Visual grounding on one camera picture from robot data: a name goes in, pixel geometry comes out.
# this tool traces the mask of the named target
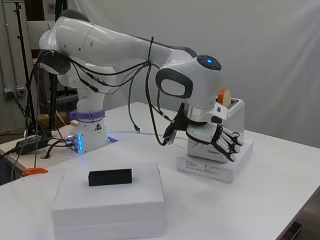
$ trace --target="robot finger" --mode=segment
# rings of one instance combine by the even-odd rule
[[[235,154],[229,151],[226,142],[223,142],[222,139],[219,139],[217,142],[212,142],[212,145],[231,162],[236,160]]]
[[[235,144],[243,146],[244,142],[239,139],[240,134],[238,132],[232,132],[227,128],[223,128],[223,133],[227,135]]]
[[[225,140],[225,141],[228,143],[229,149],[230,149],[231,151],[234,151],[234,152],[236,152],[236,153],[239,153],[239,152],[240,152],[240,146],[237,145],[237,143],[234,142],[233,139],[230,138],[227,134],[222,133],[222,134],[221,134],[221,137],[222,137],[223,140]]]

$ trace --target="label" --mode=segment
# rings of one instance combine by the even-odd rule
[[[208,174],[219,174],[221,169],[216,166],[212,166],[210,164],[204,164],[201,162],[195,162],[191,160],[186,160],[185,161],[186,165],[185,168],[197,172],[203,172],[203,173],[208,173]]]

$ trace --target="blue led light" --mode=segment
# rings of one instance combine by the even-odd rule
[[[82,147],[82,136],[81,135],[78,135],[78,147],[79,147],[79,152],[82,152],[83,151],[83,147]]]

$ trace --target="white foam block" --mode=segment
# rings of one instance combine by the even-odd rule
[[[132,184],[89,187],[91,169],[64,177],[52,207],[56,240],[133,239],[164,232],[164,197],[158,166],[112,169],[120,168],[132,168]]]
[[[253,141],[245,140],[235,162],[221,163],[184,155],[177,158],[177,169],[232,183],[253,151]]]

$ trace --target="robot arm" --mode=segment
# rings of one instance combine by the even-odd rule
[[[62,15],[43,35],[40,47],[53,49],[82,65],[105,68],[127,59],[147,59],[150,42],[102,28],[85,19]],[[64,74],[71,68],[63,59],[59,60],[58,67],[50,64],[50,59],[45,60],[43,64],[47,70],[55,74]],[[157,43],[152,43],[149,60],[160,66],[156,74],[158,88],[167,95],[185,100],[165,138],[172,142],[176,131],[183,130],[192,140],[212,144],[234,161],[233,154],[243,143],[238,140],[239,134],[221,125],[228,110],[216,103],[221,81],[220,63],[207,55],[197,56],[190,49],[174,49]]]

